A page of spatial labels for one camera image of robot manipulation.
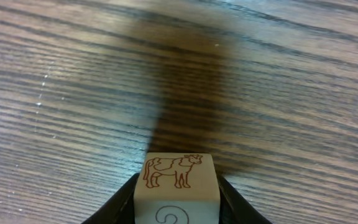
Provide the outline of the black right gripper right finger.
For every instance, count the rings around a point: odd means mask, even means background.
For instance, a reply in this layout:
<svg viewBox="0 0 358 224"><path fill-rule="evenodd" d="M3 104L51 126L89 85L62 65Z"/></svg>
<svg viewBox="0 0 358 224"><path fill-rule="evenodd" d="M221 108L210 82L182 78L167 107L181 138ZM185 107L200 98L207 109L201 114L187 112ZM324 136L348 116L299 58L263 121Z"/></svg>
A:
<svg viewBox="0 0 358 224"><path fill-rule="evenodd" d="M261 215L222 175L217 175L220 191L219 224L272 224Z"/></svg>

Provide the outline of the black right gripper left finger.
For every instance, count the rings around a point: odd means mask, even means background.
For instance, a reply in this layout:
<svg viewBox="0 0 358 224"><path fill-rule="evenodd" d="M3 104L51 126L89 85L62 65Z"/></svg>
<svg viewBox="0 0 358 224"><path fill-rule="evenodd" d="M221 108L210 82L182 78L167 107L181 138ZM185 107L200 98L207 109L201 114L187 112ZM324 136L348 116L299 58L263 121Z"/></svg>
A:
<svg viewBox="0 0 358 224"><path fill-rule="evenodd" d="M81 224L135 224L134 191L139 173L134 174L99 210Z"/></svg>

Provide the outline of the cow picture number 2 block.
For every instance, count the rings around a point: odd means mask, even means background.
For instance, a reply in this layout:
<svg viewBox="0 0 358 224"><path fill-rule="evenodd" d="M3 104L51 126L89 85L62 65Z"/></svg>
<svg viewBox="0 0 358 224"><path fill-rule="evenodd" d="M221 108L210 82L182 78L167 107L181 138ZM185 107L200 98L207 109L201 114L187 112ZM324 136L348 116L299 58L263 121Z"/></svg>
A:
<svg viewBox="0 0 358 224"><path fill-rule="evenodd" d="M134 191L136 224L218 224L220 204L210 154L146 154Z"/></svg>

